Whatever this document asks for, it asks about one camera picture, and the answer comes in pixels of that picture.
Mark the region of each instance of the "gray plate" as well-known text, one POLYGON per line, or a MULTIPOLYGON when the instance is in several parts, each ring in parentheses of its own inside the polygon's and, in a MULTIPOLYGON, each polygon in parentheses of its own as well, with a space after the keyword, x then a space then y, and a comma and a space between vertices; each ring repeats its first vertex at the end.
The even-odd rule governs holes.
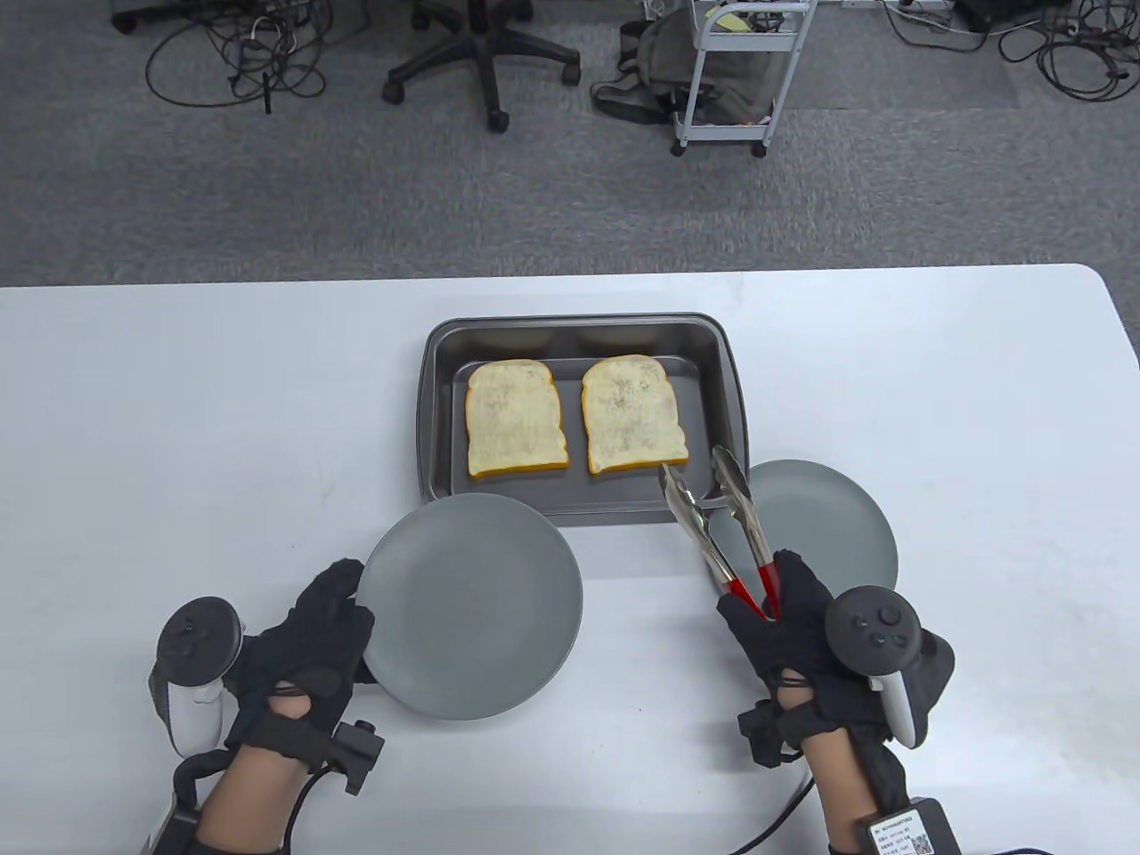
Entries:
POLYGON ((396 523, 357 601, 376 616, 364 660, 381 686, 435 718, 486 718, 562 667, 581 622, 581 573, 540 513, 472 492, 396 523))
MULTIPOLYGON (((803 555, 834 596, 858 585, 895 587, 898 549, 890 523, 847 475, 809 461, 769 461, 752 466, 748 486, 768 546, 803 555)), ((763 596, 736 521, 716 511, 709 530, 748 589, 763 596)))

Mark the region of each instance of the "caster wheel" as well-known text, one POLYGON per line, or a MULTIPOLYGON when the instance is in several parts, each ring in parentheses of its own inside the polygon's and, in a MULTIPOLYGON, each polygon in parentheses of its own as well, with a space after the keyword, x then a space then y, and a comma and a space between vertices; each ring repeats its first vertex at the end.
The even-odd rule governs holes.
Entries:
POLYGON ((380 97, 389 104, 404 104, 404 84, 398 80, 389 80, 380 92, 380 97))
POLYGON ((130 35, 135 32, 135 27, 139 25, 139 22, 138 18, 131 15, 113 15, 111 17, 111 25, 123 35, 130 35))
POLYGON ((506 133, 511 116, 502 109, 492 109, 487 114, 487 130, 491 133, 506 133))
POLYGON ((562 85, 564 87, 576 87, 581 82, 581 66, 580 65, 563 65, 562 66, 562 85))

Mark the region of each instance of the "toast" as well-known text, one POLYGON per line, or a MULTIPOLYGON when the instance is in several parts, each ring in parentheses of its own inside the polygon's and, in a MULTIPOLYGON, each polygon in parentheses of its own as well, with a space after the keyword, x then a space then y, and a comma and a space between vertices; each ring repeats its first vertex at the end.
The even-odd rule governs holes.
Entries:
POLYGON ((677 394, 648 356, 603 359, 581 380, 581 414, 592 474, 689 463, 677 394))
POLYGON ((504 359, 467 382, 467 472, 472 478, 567 469, 562 401, 554 375, 534 359, 504 359))

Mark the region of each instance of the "qr code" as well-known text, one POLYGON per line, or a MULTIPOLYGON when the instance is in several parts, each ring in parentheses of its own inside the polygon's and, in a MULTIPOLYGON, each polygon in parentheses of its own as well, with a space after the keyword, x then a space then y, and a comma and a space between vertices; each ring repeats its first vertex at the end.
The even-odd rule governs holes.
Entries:
POLYGON ((926 834, 912 837, 911 846, 914 848, 914 855, 934 855, 934 847, 930 846, 930 838, 926 834))

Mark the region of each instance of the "metal baking pan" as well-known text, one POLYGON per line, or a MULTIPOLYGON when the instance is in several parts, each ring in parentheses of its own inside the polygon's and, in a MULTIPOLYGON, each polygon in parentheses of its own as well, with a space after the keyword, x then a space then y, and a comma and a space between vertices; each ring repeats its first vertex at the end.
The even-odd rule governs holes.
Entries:
POLYGON ((677 393, 689 446, 685 482, 702 508, 725 502, 711 449, 725 446, 748 471, 748 427, 736 366, 724 329, 706 315, 579 315, 448 320, 427 336, 416 408, 416 458, 425 502, 495 492, 524 502, 560 526, 668 522, 657 469, 592 475, 581 418, 581 378, 598 359, 656 357, 677 393), (570 467, 549 472, 467 474, 467 380, 483 363, 539 359, 562 399, 570 467))

